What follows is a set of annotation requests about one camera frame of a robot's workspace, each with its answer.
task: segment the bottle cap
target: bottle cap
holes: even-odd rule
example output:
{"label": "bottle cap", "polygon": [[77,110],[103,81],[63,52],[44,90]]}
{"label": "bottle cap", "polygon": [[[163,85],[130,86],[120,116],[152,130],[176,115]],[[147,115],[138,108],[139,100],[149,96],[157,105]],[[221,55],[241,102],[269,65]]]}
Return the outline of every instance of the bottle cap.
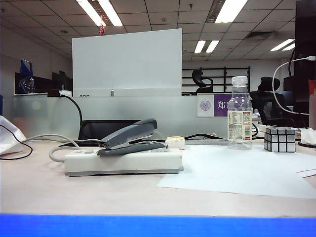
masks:
{"label": "bottle cap", "polygon": [[238,76],[232,78],[232,84],[248,84],[248,77],[246,76]]}

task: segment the bottle label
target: bottle label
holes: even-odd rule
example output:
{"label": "bottle label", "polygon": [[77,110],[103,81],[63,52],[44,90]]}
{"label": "bottle label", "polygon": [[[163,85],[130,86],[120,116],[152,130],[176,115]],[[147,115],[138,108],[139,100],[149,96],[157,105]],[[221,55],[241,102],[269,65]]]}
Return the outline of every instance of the bottle label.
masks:
{"label": "bottle label", "polygon": [[235,142],[251,141],[252,111],[228,111],[228,140]]}

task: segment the white desk partition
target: white desk partition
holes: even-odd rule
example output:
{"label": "white desk partition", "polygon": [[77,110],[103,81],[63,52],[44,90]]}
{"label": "white desk partition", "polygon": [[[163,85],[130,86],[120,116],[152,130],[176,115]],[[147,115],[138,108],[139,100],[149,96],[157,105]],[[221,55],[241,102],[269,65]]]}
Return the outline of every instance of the white desk partition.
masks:
{"label": "white desk partition", "polygon": [[[197,118],[197,96],[74,97],[89,120],[155,118],[154,139],[214,132],[227,137],[227,118]],[[57,133],[78,138],[79,114],[64,97],[15,97],[13,123],[26,137]]]}
{"label": "white desk partition", "polygon": [[182,29],[73,39],[74,96],[180,96]]}

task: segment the drop ceiling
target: drop ceiling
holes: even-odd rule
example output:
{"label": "drop ceiling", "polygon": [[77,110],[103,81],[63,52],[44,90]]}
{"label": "drop ceiling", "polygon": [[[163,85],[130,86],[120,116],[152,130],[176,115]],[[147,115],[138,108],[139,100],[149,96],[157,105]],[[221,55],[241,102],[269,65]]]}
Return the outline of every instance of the drop ceiling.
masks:
{"label": "drop ceiling", "polygon": [[[111,0],[123,26],[106,35],[182,28],[182,60],[286,58],[270,49],[295,38],[295,0],[248,0],[232,23],[206,23],[213,0]],[[72,38],[99,35],[99,28],[76,0],[0,0],[0,23],[71,58]],[[272,32],[248,39],[251,32]],[[220,40],[212,53],[195,54],[198,40]]]}

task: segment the purple sign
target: purple sign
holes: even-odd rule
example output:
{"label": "purple sign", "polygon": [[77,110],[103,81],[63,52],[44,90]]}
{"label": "purple sign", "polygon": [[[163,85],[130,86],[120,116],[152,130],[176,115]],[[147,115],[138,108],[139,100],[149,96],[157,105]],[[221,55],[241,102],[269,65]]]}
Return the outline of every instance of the purple sign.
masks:
{"label": "purple sign", "polygon": [[227,103],[232,98],[230,94],[215,94],[214,95],[214,117],[227,116]]}

